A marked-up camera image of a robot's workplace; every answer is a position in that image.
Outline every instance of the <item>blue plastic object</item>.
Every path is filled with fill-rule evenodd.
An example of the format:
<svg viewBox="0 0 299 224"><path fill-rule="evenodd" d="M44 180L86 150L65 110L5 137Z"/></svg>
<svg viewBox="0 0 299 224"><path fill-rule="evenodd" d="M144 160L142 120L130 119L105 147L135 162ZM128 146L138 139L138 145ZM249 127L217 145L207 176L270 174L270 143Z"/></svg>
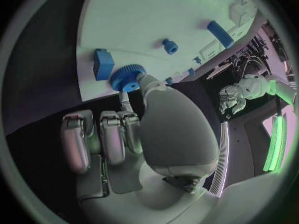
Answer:
<svg viewBox="0 0 299 224"><path fill-rule="evenodd" d="M169 85L172 85L172 84L173 84L173 79L172 79L171 77L166 78L165 81L166 81Z"/></svg>
<svg viewBox="0 0 299 224"><path fill-rule="evenodd" d="M96 49L93 71L97 81L108 80L114 67L114 61L106 49Z"/></svg>
<svg viewBox="0 0 299 224"><path fill-rule="evenodd" d="M190 69L188 70L188 72L189 72L189 74L192 75L192 76L195 75L195 71L194 71L193 68L190 68Z"/></svg>
<svg viewBox="0 0 299 224"><path fill-rule="evenodd" d="M208 24L207 29L221 42L227 49L235 43L234 39L215 21Z"/></svg>
<svg viewBox="0 0 299 224"><path fill-rule="evenodd" d="M164 45L165 51L172 55L173 53L177 52L178 45L174 41L169 41L168 39L165 39L162 44Z"/></svg>
<svg viewBox="0 0 299 224"><path fill-rule="evenodd" d="M196 56L196 57L194 58L194 60L195 60L195 62L196 62L197 64L201 64L201 60L199 59L198 56Z"/></svg>
<svg viewBox="0 0 299 224"><path fill-rule="evenodd" d="M110 78L110 84L115 91L130 92L138 89L137 75L146 73L141 65L132 64L118 69Z"/></svg>

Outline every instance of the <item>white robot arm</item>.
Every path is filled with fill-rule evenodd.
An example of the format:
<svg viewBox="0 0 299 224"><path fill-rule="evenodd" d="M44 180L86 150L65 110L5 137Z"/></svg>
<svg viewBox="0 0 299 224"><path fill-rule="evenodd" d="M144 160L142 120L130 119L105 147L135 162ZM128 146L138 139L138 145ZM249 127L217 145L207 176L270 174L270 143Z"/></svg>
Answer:
<svg viewBox="0 0 299 224"><path fill-rule="evenodd" d="M235 114L245 108L246 99L253 100L265 93L278 95L293 107L297 102L296 90L278 77L247 74L239 83L226 86L220 91L220 111L224 114L226 109L232 108L232 114Z"/></svg>

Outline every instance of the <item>white platform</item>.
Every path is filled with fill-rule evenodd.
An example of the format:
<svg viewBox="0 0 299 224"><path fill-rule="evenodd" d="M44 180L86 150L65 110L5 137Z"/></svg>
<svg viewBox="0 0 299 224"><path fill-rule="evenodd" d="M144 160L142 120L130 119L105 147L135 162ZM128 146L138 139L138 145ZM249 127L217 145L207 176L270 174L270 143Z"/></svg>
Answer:
<svg viewBox="0 0 299 224"><path fill-rule="evenodd" d="M77 70L83 101L114 94L108 81L95 81L92 67L96 48L107 49L115 62L114 71L128 64L140 64L161 79L178 82L188 69L219 54L224 47L206 29L217 21L236 40L244 36L255 15L235 24L231 10L236 0L85 0L77 38ZM168 55L162 41L178 44Z"/></svg>

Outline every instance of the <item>blue gear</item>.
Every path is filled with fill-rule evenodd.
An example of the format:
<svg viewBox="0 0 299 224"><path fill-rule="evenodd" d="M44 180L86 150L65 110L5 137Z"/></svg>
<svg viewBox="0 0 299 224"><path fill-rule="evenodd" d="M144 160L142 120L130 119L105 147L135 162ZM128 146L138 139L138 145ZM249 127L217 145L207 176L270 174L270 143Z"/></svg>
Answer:
<svg viewBox="0 0 299 224"><path fill-rule="evenodd" d="M132 64L118 69L110 78L110 84L115 91L130 92L139 88L137 75L146 73L141 65Z"/></svg>

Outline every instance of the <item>small blue block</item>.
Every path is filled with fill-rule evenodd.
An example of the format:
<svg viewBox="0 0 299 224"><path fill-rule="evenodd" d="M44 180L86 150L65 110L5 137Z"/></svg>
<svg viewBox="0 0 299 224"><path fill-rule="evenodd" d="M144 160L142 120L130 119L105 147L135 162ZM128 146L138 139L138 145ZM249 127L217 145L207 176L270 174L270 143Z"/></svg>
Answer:
<svg viewBox="0 0 299 224"><path fill-rule="evenodd" d="M207 29L221 42L221 44L226 48L232 47L234 44L234 39L215 21L211 21Z"/></svg>
<svg viewBox="0 0 299 224"><path fill-rule="evenodd" d="M174 41L169 41L168 39L163 40L162 44L164 45L164 50L169 54L172 55L173 53L177 52L178 45Z"/></svg>
<svg viewBox="0 0 299 224"><path fill-rule="evenodd" d="M169 85L173 84L173 79L171 77L166 78L165 80Z"/></svg>
<svg viewBox="0 0 299 224"><path fill-rule="evenodd" d="M96 80L108 80L113 67L114 61L111 54L106 49L96 49L93 67Z"/></svg>
<svg viewBox="0 0 299 224"><path fill-rule="evenodd" d="M194 75L195 75L195 71L194 71L193 68L190 68L190 69L188 70L188 72L189 72L189 75L191 75L191 76L194 76Z"/></svg>
<svg viewBox="0 0 299 224"><path fill-rule="evenodd" d="M195 60L195 62L196 62L197 64L201 64L201 60L199 59L198 56L196 56L196 57L194 58L194 60Z"/></svg>

